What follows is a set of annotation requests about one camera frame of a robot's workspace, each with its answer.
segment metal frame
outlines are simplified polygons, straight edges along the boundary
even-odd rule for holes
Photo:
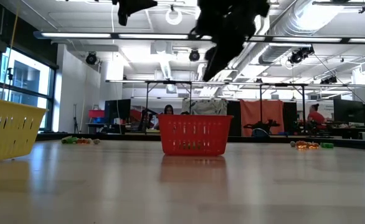
[[[177,84],[181,84],[188,92],[189,92],[189,114],[191,114],[191,101],[192,101],[192,82],[185,82],[185,81],[172,81],[172,80],[163,80],[163,81],[156,81],[156,80],[148,80],[145,81],[146,83],[146,102],[145,102],[145,108],[148,109],[148,98],[149,98],[149,93],[159,84],[165,84],[165,85],[177,85]],[[149,84],[150,83],[155,83],[155,85],[149,89]],[[190,90],[188,90],[183,84],[187,84],[190,85]]]
[[[77,39],[77,40],[189,40],[211,41],[210,36],[199,39],[197,35],[189,34],[154,34],[154,33],[114,33],[114,32],[41,32],[35,31],[37,39]],[[253,35],[246,42],[281,43],[281,44],[365,44],[365,37],[317,37],[317,36],[279,36]]]
[[[106,80],[106,82],[126,82],[126,80],[120,80],[120,81],[112,81],[112,80]],[[192,84],[196,84],[196,83],[203,83],[203,82],[192,82],[192,81],[172,81],[172,80],[137,80],[137,83],[146,83],[146,108],[148,108],[148,98],[149,98],[149,93],[151,90],[153,90],[153,88],[158,85],[159,83],[162,84],[172,84],[172,85],[177,85],[177,84],[181,84],[188,92],[189,92],[189,113],[191,114],[192,112],[192,108],[191,108],[191,101],[192,101]],[[155,86],[152,87],[151,89],[149,89],[149,84],[150,83],[155,83]],[[183,84],[187,84],[190,85],[190,90],[188,90]],[[265,91],[269,90],[270,87],[268,87],[265,91],[263,91],[263,86],[276,86],[276,87],[288,87],[288,86],[292,86],[294,90],[296,90],[297,92],[299,92],[299,94],[301,94],[302,98],[301,101],[303,103],[303,122],[304,124],[306,124],[306,106],[305,106],[305,88],[307,86],[340,86],[340,87],[365,87],[365,85],[349,85],[349,84],[342,84],[342,85],[336,85],[336,84],[331,84],[331,85],[319,85],[319,84],[306,84],[306,83],[229,83],[229,82],[225,82],[225,83],[219,83],[219,82],[209,82],[207,83],[208,85],[256,85],[259,87],[259,92],[260,92],[260,120],[263,121],[263,94],[265,93]],[[304,132],[306,132],[306,125],[303,126],[303,130]]]

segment spotlight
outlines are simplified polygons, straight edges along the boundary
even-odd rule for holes
[[[320,84],[333,84],[333,83],[337,83],[337,82],[338,82],[338,78],[336,78],[336,76],[332,76],[332,77],[321,80]]]
[[[85,61],[89,65],[95,65],[97,60],[98,60],[98,58],[97,58],[97,53],[96,52],[89,52],[87,58],[85,59]]]
[[[294,65],[302,62],[304,59],[308,58],[309,55],[314,53],[313,46],[311,47],[302,47],[299,50],[295,50],[292,52],[292,56],[288,59],[288,61]]]
[[[192,49],[191,53],[189,54],[189,60],[192,62],[197,62],[200,59],[201,55],[197,51],[197,49]]]

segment red box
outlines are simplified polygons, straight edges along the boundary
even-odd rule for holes
[[[158,115],[167,155],[218,156],[225,153],[233,116]]]
[[[104,118],[105,111],[104,110],[89,110],[88,117],[89,118]]]

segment orange object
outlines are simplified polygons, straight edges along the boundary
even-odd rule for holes
[[[283,102],[280,100],[263,100],[263,122],[267,123],[270,119],[276,121],[279,126],[272,127],[272,134],[284,132],[283,127]],[[240,117],[242,126],[255,124],[260,121],[260,101],[240,101]],[[243,128],[242,135],[252,136],[250,128]]]
[[[297,141],[296,148],[299,151],[304,151],[307,149],[319,149],[320,145],[318,143],[314,143],[314,142]]]
[[[167,155],[218,156],[225,153],[233,116],[158,115]]]

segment support pole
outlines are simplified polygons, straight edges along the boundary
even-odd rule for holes
[[[305,102],[305,86],[302,85],[301,86],[301,96],[302,96],[302,99],[303,99],[303,130],[304,130],[304,133],[306,134],[306,102]]]
[[[263,122],[263,93],[262,93],[262,85],[260,85],[260,121]]]
[[[189,114],[191,114],[191,112],[192,112],[192,102],[191,102],[191,100],[192,100],[192,83],[191,84],[189,84]]]
[[[149,82],[146,83],[146,104],[145,104],[145,111],[147,113],[147,109],[148,109],[148,95],[149,95]]]

